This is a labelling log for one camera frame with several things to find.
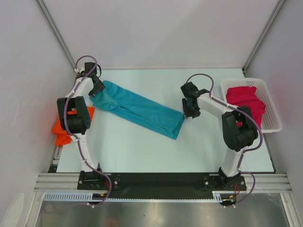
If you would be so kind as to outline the teal t-shirt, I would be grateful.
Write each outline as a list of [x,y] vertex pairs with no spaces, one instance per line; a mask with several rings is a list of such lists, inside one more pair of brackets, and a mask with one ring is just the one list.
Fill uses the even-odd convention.
[[104,80],[105,88],[91,97],[95,108],[110,112],[153,132],[176,140],[185,117],[171,109],[117,84]]

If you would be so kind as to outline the white plastic basket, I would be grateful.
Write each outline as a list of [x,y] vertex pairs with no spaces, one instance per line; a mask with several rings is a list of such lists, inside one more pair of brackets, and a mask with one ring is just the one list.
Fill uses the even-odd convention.
[[228,89],[232,87],[255,87],[255,95],[266,106],[265,113],[262,115],[261,131],[262,133],[273,133],[282,130],[283,126],[277,112],[275,103],[271,97],[270,91],[261,79],[241,78],[241,79],[224,79],[221,81],[221,91],[223,99],[226,102]]

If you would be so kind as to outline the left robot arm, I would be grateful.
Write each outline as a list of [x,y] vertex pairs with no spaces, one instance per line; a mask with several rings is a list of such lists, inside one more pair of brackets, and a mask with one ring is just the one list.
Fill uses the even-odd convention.
[[95,62],[84,63],[84,69],[76,69],[76,81],[66,97],[57,99],[60,128],[63,136],[69,138],[78,150],[81,171],[78,188],[101,188],[105,183],[100,164],[88,144],[88,131],[91,127],[91,107],[89,98],[94,97],[105,86],[99,79],[101,67]]

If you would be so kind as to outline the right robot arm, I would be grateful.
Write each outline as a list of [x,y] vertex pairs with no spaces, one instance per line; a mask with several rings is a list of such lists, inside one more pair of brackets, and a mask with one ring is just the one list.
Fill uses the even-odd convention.
[[254,123],[247,106],[236,107],[217,99],[206,89],[199,90],[192,82],[181,86],[183,113],[186,118],[200,116],[206,111],[215,116],[222,128],[227,151],[218,171],[218,184],[224,190],[231,189],[240,178],[243,152],[258,138],[258,125]]

